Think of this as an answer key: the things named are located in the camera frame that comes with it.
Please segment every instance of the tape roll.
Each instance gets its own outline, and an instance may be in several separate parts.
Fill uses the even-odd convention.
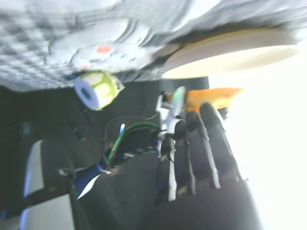
[[[81,101],[92,110],[101,110],[124,89],[117,77],[104,71],[91,71],[75,80],[75,91]]]

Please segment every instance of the gray plaid fabric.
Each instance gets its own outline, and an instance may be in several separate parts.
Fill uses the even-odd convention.
[[[73,79],[81,72],[72,64],[44,62],[50,42],[106,18],[128,17],[149,25],[152,34],[142,46],[159,46],[174,40],[186,44],[216,32],[260,26],[285,29],[299,41],[307,37],[307,1],[223,0],[175,30],[185,14],[187,1],[124,0],[107,11],[97,9],[79,14],[22,14],[0,9],[0,85],[21,92],[73,86]],[[159,79],[166,58],[117,76],[122,82]]]

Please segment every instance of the bright white light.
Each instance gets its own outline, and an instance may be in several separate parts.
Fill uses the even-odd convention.
[[[211,76],[211,88],[244,87],[226,125],[242,175],[271,229],[307,229],[307,64],[281,63]]]

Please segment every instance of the fabric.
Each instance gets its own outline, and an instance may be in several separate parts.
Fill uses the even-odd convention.
[[[1,3],[1,85],[22,92],[71,87],[74,78],[92,69],[116,72],[122,82],[152,81],[161,78],[169,54],[216,33],[276,27],[299,42],[307,35],[302,0],[58,3]]]

